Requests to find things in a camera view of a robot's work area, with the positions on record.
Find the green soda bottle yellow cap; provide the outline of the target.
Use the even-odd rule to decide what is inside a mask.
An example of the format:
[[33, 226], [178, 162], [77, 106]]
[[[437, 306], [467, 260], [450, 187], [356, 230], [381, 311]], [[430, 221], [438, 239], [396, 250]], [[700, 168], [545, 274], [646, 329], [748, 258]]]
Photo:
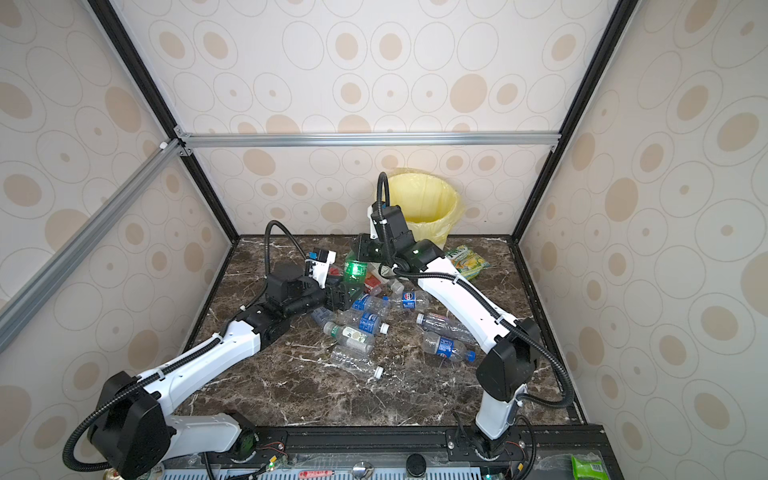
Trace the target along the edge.
[[362, 288], [368, 274], [368, 264], [361, 261], [355, 252], [349, 252], [345, 257], [344, 281], [354, 288]]

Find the white ribbed waste bin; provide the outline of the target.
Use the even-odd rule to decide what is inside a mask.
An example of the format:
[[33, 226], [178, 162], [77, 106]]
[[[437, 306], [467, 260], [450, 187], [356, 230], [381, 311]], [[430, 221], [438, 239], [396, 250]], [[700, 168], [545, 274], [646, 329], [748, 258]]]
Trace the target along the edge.
[[429, 240], [437, 247], [443, 249], [446, 245], [448, 235], [435, 232], [415, 232], [414, 238], [416, 241]]

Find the blue label bottle white cap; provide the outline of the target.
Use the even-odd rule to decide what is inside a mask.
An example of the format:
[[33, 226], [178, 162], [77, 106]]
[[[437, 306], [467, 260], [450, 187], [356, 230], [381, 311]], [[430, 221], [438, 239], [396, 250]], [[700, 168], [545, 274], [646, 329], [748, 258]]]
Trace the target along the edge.
[[354, 310], [379, 316], [386, 316], [390, 308], [391, 304], [387, 297], [376, 297], [371, 294], [362, 295], [352, 304]]

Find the orange juice bottle red label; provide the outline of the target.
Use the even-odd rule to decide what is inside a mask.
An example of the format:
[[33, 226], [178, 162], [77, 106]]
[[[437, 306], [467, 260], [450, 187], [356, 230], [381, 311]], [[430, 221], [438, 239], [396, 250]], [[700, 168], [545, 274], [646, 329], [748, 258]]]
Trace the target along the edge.
[[364, 280], [364, 290], [371, 296], [378, 296], [383, 291], [383, 284], [376, 276], [368, 272]]

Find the soda water bottle blue label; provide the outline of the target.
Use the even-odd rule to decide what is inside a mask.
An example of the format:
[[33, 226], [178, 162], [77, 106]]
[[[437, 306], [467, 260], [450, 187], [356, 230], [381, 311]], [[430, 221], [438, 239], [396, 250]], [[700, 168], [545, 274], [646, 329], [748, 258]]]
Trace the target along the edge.
[[342, 325], [352, 326], [372, 335], [387, 335], [390, 328], [380, 314], [357, 309], [338, 312], [337, 320]]

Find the clear square bottle green label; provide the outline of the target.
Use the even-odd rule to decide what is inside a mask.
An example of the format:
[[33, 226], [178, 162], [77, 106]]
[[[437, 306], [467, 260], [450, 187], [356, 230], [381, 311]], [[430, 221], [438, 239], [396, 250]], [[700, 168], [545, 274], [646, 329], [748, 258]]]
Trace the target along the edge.
[[387, 286], [394, 296], [400, 296], [405, 290], [404, 284], [396, 276], [387, 277]]

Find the Pepsi label clear bottle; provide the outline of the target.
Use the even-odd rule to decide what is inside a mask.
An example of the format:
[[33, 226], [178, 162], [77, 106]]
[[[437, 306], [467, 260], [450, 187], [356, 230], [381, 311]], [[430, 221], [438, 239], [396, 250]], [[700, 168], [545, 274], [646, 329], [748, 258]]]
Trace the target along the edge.
[[430, 307], [432, 296], [425, 291], [403, 291], [390, 298], [391, 306], [396, 310], [424, 313]]

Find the crumpled clear plastic bottle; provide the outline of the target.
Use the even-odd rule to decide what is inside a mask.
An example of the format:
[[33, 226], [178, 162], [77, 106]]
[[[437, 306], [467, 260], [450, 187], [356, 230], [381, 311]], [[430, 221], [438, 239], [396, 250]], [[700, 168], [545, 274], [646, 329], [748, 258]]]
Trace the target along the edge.
[[369, 358], [348, 353], [338, 348], [331, 352], [330, 363], [364, 381], [378, 381], [384, 372], [381, 366], [375, 365]]

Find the green Fox's candy bag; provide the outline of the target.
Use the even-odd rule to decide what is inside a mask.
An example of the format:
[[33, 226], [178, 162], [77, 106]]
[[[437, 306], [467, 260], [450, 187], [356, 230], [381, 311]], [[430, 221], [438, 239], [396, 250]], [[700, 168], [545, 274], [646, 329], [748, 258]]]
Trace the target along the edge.
[[445, 253], [456, 270], [467, 280], [476, 278], [490, 263], [467, 245], [459, 245]]

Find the clear bottle dark label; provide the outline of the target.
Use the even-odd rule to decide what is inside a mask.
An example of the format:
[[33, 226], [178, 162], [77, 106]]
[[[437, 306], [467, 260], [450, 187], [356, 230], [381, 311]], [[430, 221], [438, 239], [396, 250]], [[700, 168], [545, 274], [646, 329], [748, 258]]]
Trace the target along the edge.
[[436, 333], [442, 337], [458, 340], [468, 345], [476, 345], [472, 333], [457, 319], [436, 313], [418, 313], [416, 323], [427, 332]]

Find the clear bottle blue cap right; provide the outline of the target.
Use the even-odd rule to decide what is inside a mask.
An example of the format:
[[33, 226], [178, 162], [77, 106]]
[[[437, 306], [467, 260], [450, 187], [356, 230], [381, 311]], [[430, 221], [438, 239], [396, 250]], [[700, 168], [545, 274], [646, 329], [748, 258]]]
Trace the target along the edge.
[[466, 345], [435, 332], [426, 332], [423, 335], [422, 349], [435, 356], [447, 359], [453, 363], [472, 363], [476, 359], [476, 353], [469, 350]]

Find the green packet bottom right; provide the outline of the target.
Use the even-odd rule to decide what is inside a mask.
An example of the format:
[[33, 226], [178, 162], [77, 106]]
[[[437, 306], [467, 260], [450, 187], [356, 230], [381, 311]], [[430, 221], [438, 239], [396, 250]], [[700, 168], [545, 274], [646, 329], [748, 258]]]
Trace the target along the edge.
[[572, 476], [574, 480], [609, 480], [607, 468], [596, 456], [572, 455]]

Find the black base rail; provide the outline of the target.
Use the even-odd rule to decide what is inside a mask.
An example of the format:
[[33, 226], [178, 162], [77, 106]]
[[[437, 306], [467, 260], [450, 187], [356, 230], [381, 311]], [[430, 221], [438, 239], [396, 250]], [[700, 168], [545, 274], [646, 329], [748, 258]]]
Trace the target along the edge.
[[236, 461], [212, 453], [163, 463], [162, 479], [570, 479], [573, 459], [623, 474], [598, 425], [529, 426], [518, 421], [493, 453], [468, 426], [265, 427], [252, 453]]

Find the diagonal aluminium rail left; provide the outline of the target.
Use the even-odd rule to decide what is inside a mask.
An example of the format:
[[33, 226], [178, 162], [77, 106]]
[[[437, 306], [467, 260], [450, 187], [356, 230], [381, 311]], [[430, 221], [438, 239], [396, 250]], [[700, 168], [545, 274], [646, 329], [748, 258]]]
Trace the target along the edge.
[[109, 233], [167, 163], [180, 156], [181, 141], [168, 139], [17, 292], [1, 311], [1, 348], [7, 349], [51, 296]]

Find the black right corner post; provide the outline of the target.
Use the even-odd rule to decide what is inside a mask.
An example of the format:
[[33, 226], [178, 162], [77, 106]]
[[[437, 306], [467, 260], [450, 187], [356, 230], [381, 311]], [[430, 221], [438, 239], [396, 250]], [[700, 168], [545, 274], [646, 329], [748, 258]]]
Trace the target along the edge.
[[599, 38], [590, 63], [587, 65], [584, 77], [576, 89], [565, 115], [559, 130], [559, 141], [547, 156], [515, 229], [510, 235], [511, 245], [518, 245], [521, 242], [638, 4], [638, 0], [620, 0], [616, 2], [606, 28]]

